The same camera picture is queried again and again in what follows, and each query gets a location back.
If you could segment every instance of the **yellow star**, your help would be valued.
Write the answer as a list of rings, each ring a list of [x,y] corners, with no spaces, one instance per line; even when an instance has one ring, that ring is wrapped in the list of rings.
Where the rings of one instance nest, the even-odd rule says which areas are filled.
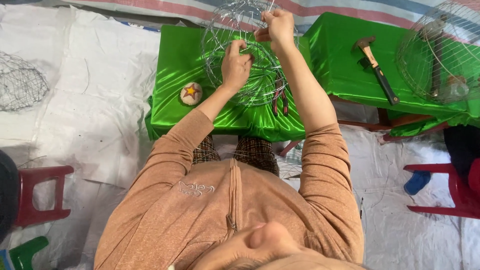
[[[185,92],[185,95],[183,95],[183,97],[186,97],[186,96],[191,96],[193,99],[195,99],[195,93],[198,93],[198,89],[195,88],[193,85],[191,85],[190,87],[185,87],[184,88],[187,92]]]

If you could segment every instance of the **plaid pants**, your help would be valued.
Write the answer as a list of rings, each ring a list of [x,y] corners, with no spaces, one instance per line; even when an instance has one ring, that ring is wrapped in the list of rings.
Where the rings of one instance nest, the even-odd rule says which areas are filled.
[[[233,158],[278,176],[279,169],[272,150],[272,143],[263,139],[241,137]],[[211,135],[207,136],[193,151],[193,164],[209,161],[220,161]]]

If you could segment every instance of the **green tablecloth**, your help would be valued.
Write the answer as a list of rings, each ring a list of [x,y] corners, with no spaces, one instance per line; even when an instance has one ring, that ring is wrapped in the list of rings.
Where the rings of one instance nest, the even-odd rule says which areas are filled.
[[[400,77],[395,58],[396,49],[407,29],[365,21],[335,13],[323,13],[304,37],[310,41],[313,74],[328,94],[342,99],[379,108],[386,108],[394,118],[404,113],[432,115],[434,118],[392,129],[391,135],[407,136],[432,128],[447,121],[449,125],[473,124],[480,126],[480,100],[439,104],[416,97]],[[352,45],[362,37],[376,35],[371,44],[400,103],[390,106],[371,69],[357,64],[364,55],[360,49],[351,52]]]
[[[145,117],[151,140],[166,134],[173,125],[195,108],[183,104],[180,100],[180,90],[187,83],[197,82],[202,86],[204,94],[201,101],[215,91],[204,71],[201,48],[203,30],[164,25],[161,33],[156,83],[153,95],[148,100],[152,109]],[[270,50],[268,42],[264,43],[264,47]],[[300,51],[311,66],[309,47],[308,40],[300,38]],[[236,106],[232,102],[227,103],[214,121],[213,134],[247,135],[271,142],[305,138],[303,124],[300,122],[290,91],[287,91],[286,95],[289,102],[288,117],[282,113],[274,117],[271,104],[246,108]],[[281,112],[281,99],[278,100],[278,108]]]

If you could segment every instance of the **wire cage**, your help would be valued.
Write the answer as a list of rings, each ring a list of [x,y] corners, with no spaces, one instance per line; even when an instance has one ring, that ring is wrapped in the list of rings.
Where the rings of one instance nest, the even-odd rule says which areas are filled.
[[[445,1],[405,34],[401,76],[419,97],[448,103],[480,98],[480,1]]]
[[[0,111],[31,107],[47,92],[40,71],[22,58],[0,51]]]
[[[243,106],[260,106],[272,102],[287,87],[287,81],[277,57],[270,49],[270,42],[256,42],[253,32],[267,27],[261,21],[262,11],[280,8],[265,0],[227,1],[213,12],[205,22],[202,38],[202,56],[205,71],[215,87],[222,84],[222,61],[225,49],[235,39],[244,39],[247,48],[240,54],[251,53],[255,57],[250,77],[245,86],[230,100]],[[298,47],[298,32],[294,29]]]

